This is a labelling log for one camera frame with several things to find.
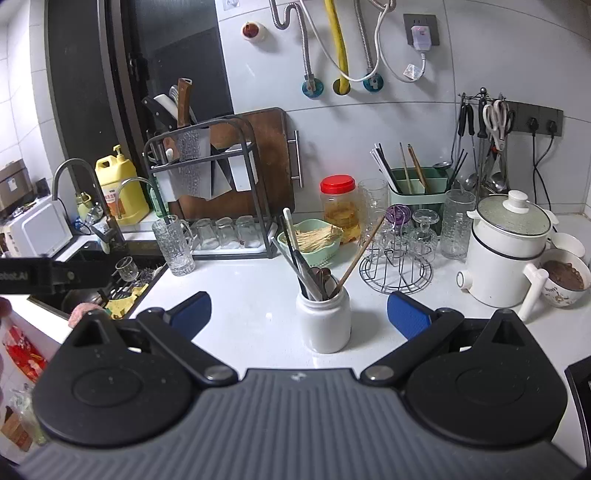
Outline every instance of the metal hose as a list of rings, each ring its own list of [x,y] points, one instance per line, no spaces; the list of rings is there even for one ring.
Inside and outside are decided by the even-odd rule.
[[[295,14],[297,15],[297,21],[300,25],[300,32],[301,32],[301,50],[304,56],[304,73],[306,77],[312,77],[312,68],[310,67],[310,53],[308,51],[308,30],[306,28],[306,22],[304,22],[301,7],[295,3],[289,3],[285,6],[285,10],[283,10],[283,22],[279,19],[279,13],[277,12],[277,3],[275,0],[269,0],[269,5],[271,6],[271,16],[273,17],[273,23],[279,30],[285,30],[287,27],[290,26],[290,14],[291,10],[295,10]]]
[[[355,16],[357,17],[357,25],[359,26],[359,33],[361,34],[361,43],[363,44],[363,52],[365,53],[365,61],[368,65],[368,72],[374,70],[374,60],[371,57],[371,50],[369,49],[367,33],[365,31],[365,22],[363,21],[363,13],[361,12],[361,3],[359,0],[353,0],[355,7]]]

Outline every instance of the glass jar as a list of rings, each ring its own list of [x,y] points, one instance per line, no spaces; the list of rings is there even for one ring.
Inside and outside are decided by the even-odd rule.
[[[320,182],[324,221],[343,229],[341,243],[359,238],[358,197],[355,180],[349,175],[332,175]]]

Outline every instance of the bowl of food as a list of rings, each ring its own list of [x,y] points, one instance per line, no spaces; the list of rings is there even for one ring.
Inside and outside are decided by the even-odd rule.
[[[311,267],[324,264],[339,249],[343,229],[330,223],[311,218],[294,225],[298,247]],[[289,253],[285,232],[277,237],[281,246]]]
[[[549,274],[542,289],[544,299],[554,307],[568,307],[591,287],[591,272],[576,255],[560,248],[546,250],[541,266]]]

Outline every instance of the ceramic bowl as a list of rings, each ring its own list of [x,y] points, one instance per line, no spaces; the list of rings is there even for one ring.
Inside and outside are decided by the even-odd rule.
[[[591,272],[579,257],[566,250],[561,250],[560,248],[552,248],[546,250],[546,252],[542,254],[540,259],[542,268],[548,260],[570,263],[573,268],[580,273],[583,279],[584,288],[582,290],[568,290],[550,279],[546,280],[544,288],[542,289],[542,296],[544,299],[554,307],[568,307],[581,298],[589,287],[591,287]]]

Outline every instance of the red package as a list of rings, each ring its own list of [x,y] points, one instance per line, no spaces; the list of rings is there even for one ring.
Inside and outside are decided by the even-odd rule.
[[[4,335],[2,344],[21,372],[32,382],[37,382],[39,375],[47,366],[47,361],[29,342],[21,329],[11,326]]]

